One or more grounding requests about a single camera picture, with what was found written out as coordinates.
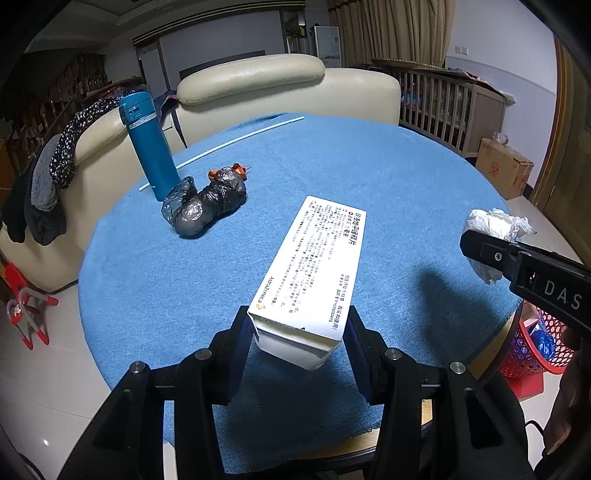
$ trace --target sofa headrest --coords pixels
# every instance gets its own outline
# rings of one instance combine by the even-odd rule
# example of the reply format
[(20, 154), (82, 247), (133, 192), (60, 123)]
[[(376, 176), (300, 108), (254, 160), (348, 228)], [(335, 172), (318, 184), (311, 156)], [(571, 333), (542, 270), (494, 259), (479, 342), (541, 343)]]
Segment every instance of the sofa headrest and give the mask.
[(181, 103), (195, 105), (236, 93), (292, 83), (312, 82), (324, 76), (324, 64), (311, 55), (268, 55), (230, 61), (189, 75), (178, 84)]
[(114, 108), (101, 116), (80, 136), (74, 153), (75, 165), (84, 162), (124, 133), (125, 125), (119, 116), (119, 109)]

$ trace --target white medicine box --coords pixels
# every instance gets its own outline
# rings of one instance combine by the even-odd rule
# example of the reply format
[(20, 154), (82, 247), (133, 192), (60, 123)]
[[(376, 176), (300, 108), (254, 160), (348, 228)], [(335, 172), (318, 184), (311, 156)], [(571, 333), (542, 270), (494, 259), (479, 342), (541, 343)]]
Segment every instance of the white medicine box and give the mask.
[(248, 309), (261, 350), (307, 370), (343, 339), (363, 210), (307, 197)]

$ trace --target cardboard box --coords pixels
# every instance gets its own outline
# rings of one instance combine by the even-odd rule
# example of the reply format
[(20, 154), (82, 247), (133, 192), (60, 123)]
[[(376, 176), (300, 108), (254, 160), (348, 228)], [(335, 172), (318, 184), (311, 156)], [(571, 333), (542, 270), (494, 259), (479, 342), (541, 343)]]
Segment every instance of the cardboard box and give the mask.
[(476, 169), (505, 200), (523, 195), (534, 164), (507, 145), (491, 138), (480, 142)]

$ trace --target doorway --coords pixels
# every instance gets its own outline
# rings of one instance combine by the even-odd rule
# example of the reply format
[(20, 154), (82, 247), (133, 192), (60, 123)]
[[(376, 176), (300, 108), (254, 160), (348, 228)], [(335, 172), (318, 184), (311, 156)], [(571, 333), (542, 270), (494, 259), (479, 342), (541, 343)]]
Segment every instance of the doorway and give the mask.
[(591, 89), (557, 40), (553, 134), (532, 203), (591, 265)]

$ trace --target cream leather sofa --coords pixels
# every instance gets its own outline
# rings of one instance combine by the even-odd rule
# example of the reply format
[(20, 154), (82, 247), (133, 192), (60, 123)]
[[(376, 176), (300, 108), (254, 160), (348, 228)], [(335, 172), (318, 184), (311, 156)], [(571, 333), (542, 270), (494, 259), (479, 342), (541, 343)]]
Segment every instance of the cream leather sofa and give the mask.
[[(242, 121), (279, 112), (347, 116), (398, 125), (400, 86), (387, 75), (325, 69), (316, 57), (272, 55), (194, 73), (178, 86), (177, 115), (187, 145)], [(170, 149), (184, 148), (170, 115), (163, 125)], [(27, 231), (15, 244), (0, 231), (0, 251), (37, 287), (56, 291), (78, 278), (96, 222), (143, 171), (117, 110), (98, 119), (76, 145), (76, 176), (59, 196), (67, 233), (47, 247)]]

